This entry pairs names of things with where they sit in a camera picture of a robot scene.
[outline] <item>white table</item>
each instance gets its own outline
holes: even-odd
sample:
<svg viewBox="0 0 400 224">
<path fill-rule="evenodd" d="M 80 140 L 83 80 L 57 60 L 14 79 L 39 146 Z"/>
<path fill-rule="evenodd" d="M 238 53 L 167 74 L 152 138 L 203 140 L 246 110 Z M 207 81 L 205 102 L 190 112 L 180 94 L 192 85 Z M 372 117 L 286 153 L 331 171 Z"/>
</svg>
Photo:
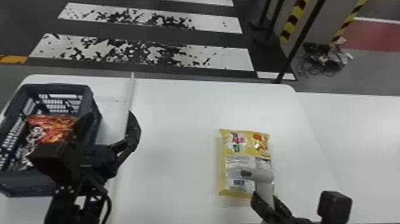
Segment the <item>white table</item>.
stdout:
<svg viewBox="0 0 400 224">
<path fill-rule="evenodd" d="M 218 196 L 219 128 L 271 135 L 276 192 L 319 220 L 320 192 L 337 190 L 295 91 L 286 85 L 138 79 L 138 149 L 121 167 L 113 223 L 258 223 L 248 200 Z"/>
<path fill-rule="evenodd" d="M 400 97 L 298 96 L 340 190 L 353 199 L 350 222 L 399 222 Z"/>
<path fill-rule="evenodd" d="M 31 75 L 27 83 L 73 83 L 88 85 L 103 116 L 97 144 L 112 144 L 124 138 L 128 110 L 132 102 L 131 78 Z M 108 185 L 113 193 L 113 183 Z M 51 198 L 6 198 L 0 195 L 1 224 L 42 224 Z"/>
</svg>

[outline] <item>red floor mat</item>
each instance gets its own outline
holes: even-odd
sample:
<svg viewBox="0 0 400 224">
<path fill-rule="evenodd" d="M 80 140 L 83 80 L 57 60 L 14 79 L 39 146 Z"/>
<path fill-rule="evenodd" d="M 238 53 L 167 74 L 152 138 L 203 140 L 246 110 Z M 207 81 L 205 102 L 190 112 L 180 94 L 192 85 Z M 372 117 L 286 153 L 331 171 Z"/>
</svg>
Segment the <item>red floor mat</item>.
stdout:
<svg viewBox="0 0 400 224">
<path fill-rule="evenodd" d="M 344 36 L 344 48 L 400 52 L 400 25 L 354 21 Z"/>
</svg>

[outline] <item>snack bag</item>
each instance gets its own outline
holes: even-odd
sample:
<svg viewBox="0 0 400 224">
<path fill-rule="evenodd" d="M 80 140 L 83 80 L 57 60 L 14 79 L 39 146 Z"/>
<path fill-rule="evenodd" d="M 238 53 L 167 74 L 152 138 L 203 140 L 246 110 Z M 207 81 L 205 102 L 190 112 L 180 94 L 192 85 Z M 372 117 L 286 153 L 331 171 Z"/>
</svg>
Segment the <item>snack bag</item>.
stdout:
<svg viewBox="0 0 400 224">
<path fill-rule="evenodd" d="M 269 169 L 271 154 L 268 150 L 270 135 L 245 130 L 220 129 L 223 151 L 220 160 L 220 192 L 239 198 L 251 198 L 254 181 L 241 177 L 242 168 Z"/>
</svg>

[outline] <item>gray floor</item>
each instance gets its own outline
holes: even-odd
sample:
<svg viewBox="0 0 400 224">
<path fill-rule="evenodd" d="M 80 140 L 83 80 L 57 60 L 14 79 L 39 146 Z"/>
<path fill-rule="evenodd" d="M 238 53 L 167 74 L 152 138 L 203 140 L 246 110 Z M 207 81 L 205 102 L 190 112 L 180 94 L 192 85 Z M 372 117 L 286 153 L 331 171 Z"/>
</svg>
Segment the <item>gray floor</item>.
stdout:
<svg viewBox="0 0 400 224">
<path fill-rule="evenodd" d="M 368 0 L 358 13 L 358 16 L 400 20 L 399 12 L 399 0 Z"/>
<path fill-rule="evenodd" d="M 337 75 L 306 78 L 290 83 L 298 92 L 400 95 L 400 52 L 344 49 L 354 56 Z M 295 59 L 292 67 L 298 63 Z"/>
<path fill-rule="evenodd" d="M 355 59 L 334 77 L 298 75 L 298 82 L 283 82 L 297 92 L 333 94 L 400 95 L 400 52 L 378 52 L 345 49 Z M 298 58 L 292 63 L 294 68 Z M 30 74 L 71 74 L 85 76 L 130 77 L 129 71 L 71 69 L 59 67 L 0 65 L 0 107 L 7 103 L 18 84 Z M 135 73 L 137 78 L 185 79 L 222 82 L 269 83 L 261 79 L 232 79 L 222 77 L 182 76 L 158 73 Z"/>
</svg>

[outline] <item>yellow floor line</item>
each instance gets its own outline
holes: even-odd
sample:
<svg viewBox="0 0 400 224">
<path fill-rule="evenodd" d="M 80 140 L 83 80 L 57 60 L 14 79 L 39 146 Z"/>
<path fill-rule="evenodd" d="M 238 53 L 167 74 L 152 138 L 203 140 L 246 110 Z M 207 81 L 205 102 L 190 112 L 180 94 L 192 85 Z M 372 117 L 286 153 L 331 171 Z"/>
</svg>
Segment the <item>yellow floor line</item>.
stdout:
<svg viewBox="0 0 400 224">
<path fill-rule="evenodd" d="M 0 55 L 0 63 L 24 64 L 28 60 L 25 56 Z"/>
</svg>

